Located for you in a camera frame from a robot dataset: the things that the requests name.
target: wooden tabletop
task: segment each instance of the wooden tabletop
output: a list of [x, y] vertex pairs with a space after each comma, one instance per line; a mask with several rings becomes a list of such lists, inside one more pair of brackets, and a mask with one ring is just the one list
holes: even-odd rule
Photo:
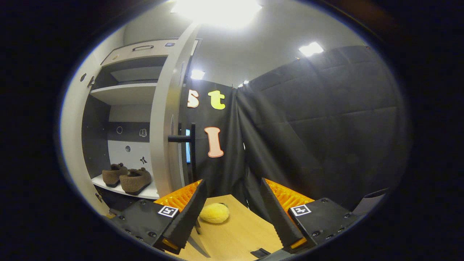
[[198, 237], [210, 257], [203, 255], [189, 242], [179, 255], [169, 254], [188, 261], [253, 261], [258, 258], [250, 254], [251, 251], [263, 248], [272, 253], [283, 247], [274, 226], [251, 212], [232, 195], [206, 199], [205, 205], [211, 203], [227, 204], [230, 215], [221, 224], [208, 223], [199, 218], [201, 234]]

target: black fabric backdrop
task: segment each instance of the black fabric backdrop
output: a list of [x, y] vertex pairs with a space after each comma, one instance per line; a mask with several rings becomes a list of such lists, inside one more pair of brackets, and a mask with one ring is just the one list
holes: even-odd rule
[[[208, 196], [232, 194], [266, 220], [262, 177], [353, 210], [364, 195], [394, 187], [404, 170], [405, 103], [385, 63], [365, 46], [296, 60], [238, 89], [191, 79], [188, 89], [200, 95], [187, 120], [197, 123], [197, 172]], [[211, 107], [214, 90], [225, 95], [225, 109]], [[222, 157], [207, 155], [208, 126], [221, 129]]]

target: brown shoe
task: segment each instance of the brown shoe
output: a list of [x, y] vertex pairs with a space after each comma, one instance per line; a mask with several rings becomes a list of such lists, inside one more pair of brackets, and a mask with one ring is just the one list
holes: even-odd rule
[[119, 177], [127, 175], [127, 168], [122, 163], [112, 164], [111, 170], [102, 170], [103, 182], [108, 187], [116, 187], [119, 184]]
[[130, 195], [138, 195], [151, 183], [150, 172], [145, 168], [130, 169], [129, 174], [120, 177], [122, 189]]

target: yellow sponge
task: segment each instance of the yellow sponge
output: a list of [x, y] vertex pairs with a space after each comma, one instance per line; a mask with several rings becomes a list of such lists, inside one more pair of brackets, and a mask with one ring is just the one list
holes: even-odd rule
[[213, 203], [203, 207], [200, 217], [210, 223], [222, 223], [229, 217], [229, 208], [224, 203]]

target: white ceiling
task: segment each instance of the white ceiling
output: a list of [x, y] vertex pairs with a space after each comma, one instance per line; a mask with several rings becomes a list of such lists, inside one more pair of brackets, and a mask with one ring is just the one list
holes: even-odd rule
[[[303, 55], [298, 48], [318, 42], [325, 50], [364, 45], [351, 29], [318, 9], [292, 0], [257, 0], [263, 8], [245, 28], [232, 30], [202, 25], [202, 39], [191, 69], [206, 72], [203, 79], [237, 86]], [[164, 2], [129, 22], [124, 44], [178, 38], [192, 22], [171, 14], [175, 1]]]

